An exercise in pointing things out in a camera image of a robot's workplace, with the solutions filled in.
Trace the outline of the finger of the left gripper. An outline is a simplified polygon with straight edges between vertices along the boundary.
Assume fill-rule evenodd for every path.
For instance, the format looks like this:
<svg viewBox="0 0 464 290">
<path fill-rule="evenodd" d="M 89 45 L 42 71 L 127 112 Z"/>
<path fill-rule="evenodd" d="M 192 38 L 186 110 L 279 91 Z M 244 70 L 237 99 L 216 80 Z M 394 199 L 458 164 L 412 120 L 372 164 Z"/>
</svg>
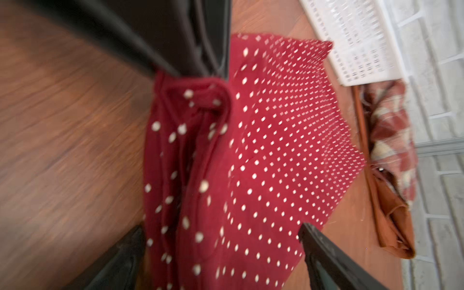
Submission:
<svg viewBox="0 0 464 290">
<path fill-rule="evenodd" d="M 231 1 L 24 1 L 152 76 L 229 76 Z"/>
</svg>

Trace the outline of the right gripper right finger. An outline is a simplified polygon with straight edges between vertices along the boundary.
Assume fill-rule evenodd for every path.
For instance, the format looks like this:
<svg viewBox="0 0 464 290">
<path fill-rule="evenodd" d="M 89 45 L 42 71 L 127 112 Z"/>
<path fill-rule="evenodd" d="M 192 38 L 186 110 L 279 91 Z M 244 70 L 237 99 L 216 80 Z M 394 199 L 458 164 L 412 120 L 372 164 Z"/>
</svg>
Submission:
<svg viewBox="0 0 464 290">
<path fill-rule="evenodd" d="M 313 290 L 385 290 L 386 287 L 354 262 L 314 225 L 298 232 Z"/>
</svg>

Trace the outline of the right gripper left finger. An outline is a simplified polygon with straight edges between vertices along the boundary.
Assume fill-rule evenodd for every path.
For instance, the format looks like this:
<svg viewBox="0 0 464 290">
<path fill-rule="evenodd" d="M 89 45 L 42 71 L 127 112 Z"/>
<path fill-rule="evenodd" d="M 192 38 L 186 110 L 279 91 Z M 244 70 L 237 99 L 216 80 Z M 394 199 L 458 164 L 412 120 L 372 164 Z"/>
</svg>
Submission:
<svg viewBox="0 0 464 290">
<path fill-rule="evenodd" d="M 145 254 L 145 232 L 137 225 L 92 265 L 65 286 L 66 290 L 134 290 Z"/>
</svg>

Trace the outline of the red polka dot skirt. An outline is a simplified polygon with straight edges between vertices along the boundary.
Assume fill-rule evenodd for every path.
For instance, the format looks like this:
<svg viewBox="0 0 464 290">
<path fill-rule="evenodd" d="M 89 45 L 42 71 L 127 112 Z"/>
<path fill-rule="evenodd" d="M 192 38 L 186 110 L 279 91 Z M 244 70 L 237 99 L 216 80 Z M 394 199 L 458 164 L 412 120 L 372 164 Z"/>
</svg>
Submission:
<svg viewBox="0 0 464 290">
<path fill-rule="evenodd" d="M 326 75 L 332 43 L 231 39 L 230 75 L 157 74 L 144 204 L 156 290 L 279 290 L 364 167 Z"/>
</svg>

